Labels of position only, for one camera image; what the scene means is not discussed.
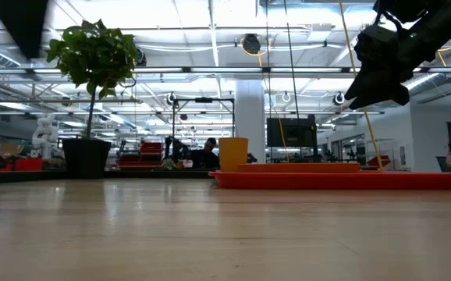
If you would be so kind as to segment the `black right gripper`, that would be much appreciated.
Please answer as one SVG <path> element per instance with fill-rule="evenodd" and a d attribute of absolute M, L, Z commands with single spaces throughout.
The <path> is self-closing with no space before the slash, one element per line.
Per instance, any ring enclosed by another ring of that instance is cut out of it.
<path fill-rule="evenodd" d="M 413 70 L 398 57 L 397 33 L 379 25 L 370 25 L 357 36 L 354 47 L 361 62 L 360 72 L 345 93 L 350 109 L 359 109 L 383 101 L 406 105 L 409 91 L 400 82 L 413 77 Z"/>

